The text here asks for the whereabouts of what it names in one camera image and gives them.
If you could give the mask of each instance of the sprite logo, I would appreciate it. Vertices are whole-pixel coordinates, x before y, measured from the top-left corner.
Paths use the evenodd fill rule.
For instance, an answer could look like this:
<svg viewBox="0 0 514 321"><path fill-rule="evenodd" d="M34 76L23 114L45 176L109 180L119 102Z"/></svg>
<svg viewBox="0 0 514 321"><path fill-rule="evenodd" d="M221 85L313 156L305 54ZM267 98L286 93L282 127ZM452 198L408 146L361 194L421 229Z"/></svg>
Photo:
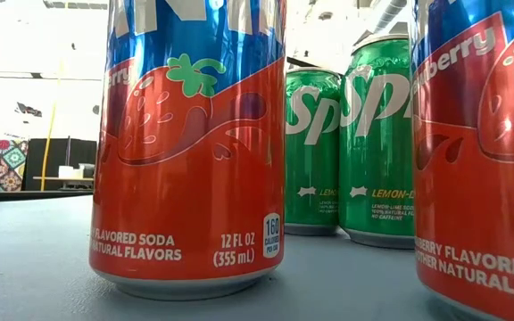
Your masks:
<svg viewBox="0 0 514 321"><path fill-rule="evenodd" d="M360 66L356 68L345 80L344 96L350 110L348 115L344 115L342 112L340 118L340 127L346 128L350 126L354 121L358 120L358 127L356 128L355 137L365 137L370 131L372 121L375 119L385 119L396 112L398 112L408 99L410 93L410 81L399 74L385 74L372 77L372 82L366 99L362 103L361 96L353 85L353 81L357 77L364 78L364 81L368 84L372 67ZM389 91L391 89L392 95L389 99L382 99L384 90ZM380 107L380 113L376 115L378 107ZM403 115L404 118L411 117L411 107L408 104L406 112Z"/></svg>
<svg viewBox="0 0 514 321"><path fill-rule="evenodd" d="M318 104L318 108L314 113L314 118L311 116L311 111L307 108L304 101L306 100L307 95L310 95L311 98L314 99L314 102ZM319 101L319 95L320 89L315 86L302 86L295 90L291 96L290 108L293 109L298 121L294 125L291 125L288 122L286 123L286 134L298 134L308 128L309 131L304 139L305 145L315 145L319 141L321 134L330 133L338 128L340 105L336 100L329 98L321 98ZM323 130L330 108L333 109L333 118L330 121L330 124Z"/></svg>

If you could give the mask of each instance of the colorful patterned fabric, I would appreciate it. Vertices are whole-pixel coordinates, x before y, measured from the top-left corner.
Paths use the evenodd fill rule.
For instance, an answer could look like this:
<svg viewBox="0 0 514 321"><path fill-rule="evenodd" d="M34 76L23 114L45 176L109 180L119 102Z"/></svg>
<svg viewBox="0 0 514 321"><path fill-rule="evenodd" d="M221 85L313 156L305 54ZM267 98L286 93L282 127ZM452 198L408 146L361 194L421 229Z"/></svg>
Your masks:
<svg viewBox="0 0 514 321"><path fill-rule="evenodd" d="M0 182L4 191L21 190L28 146L26 140L0 139Z"/></svg>

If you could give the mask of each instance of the can top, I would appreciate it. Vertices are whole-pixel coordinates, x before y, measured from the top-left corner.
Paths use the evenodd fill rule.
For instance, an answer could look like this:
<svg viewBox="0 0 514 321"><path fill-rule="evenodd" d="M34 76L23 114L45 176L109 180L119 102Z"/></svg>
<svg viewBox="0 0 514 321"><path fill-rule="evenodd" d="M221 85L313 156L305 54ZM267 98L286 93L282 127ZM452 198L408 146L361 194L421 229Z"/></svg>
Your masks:
<svg viewBox="0 0 514 321"><path fill-rule="evenodd" d="M340 75L332 70L328 70L328 69L324 69L324 68L320 68L320 67L299 67L297 69L292 69L292 70L289 70L286 72L286 74L290 74L290 73L294 73L294 72L297 72L297 71L322 71L322 72L326 72L326 73L329 73L329 74L333 74L334 76L337 76L338 78L340 78Z"/></svg>
<svg viewBox="0 0 514 321"><path fill-rule="evenodd" d="M355 48L354 52L358 51L362 47L365 47L370 44L374 44L376 42L385 41L385 40L393 40L393 39L406 39L408 40L408 35L405 34L391 34L391 35L381 35L381 36L375 36L375 37L368 37L364 40L362 40Z"/></svg>

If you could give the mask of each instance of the yellow pole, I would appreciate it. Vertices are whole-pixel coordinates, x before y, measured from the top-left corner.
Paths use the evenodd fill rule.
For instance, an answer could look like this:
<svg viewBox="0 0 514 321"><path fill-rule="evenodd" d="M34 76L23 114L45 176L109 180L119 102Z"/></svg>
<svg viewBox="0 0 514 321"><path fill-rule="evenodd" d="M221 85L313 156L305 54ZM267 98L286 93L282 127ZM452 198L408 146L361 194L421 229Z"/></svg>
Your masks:
<svg viewBox="0 0 514 321"><path fill-rule="evenodd" d="M65 4L65 10L69 9L69 2ZM45 154L43 155L43 168L41 169L41 192L45 191L46 181L46 161L49 156L49 146L51 145L51 134L53 133L54 114L57 110L57 104L59 101L59 94L61 93L61 77L64 70L64 56L61 57L59 62L59 73L57 74L57 97L53 102L53 109L51 110L51 123L49 124L49 132L46 136Z"/></svg>

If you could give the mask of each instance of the green strawberry leaves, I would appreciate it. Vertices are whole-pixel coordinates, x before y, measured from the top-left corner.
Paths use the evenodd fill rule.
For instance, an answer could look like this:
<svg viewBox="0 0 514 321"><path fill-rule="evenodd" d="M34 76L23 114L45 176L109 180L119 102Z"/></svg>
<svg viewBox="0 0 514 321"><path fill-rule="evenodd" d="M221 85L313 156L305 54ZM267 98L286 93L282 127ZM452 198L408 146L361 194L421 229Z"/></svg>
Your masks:
<svg viewBox="0 0 514 321"><path fill-rule="evenodd" d="M197 94L206 97L213 97L215 89L213 86L218 80L212 75L206 75L201 72L202 68L211 67L218 73L225 73L226 68L214 59L205 58L192 64L187 53L183 53L179 58L169 58L168 66L170 70L166 74L166 78L172 81L182 82L182 92L185 97L191 98Z"/></svg>

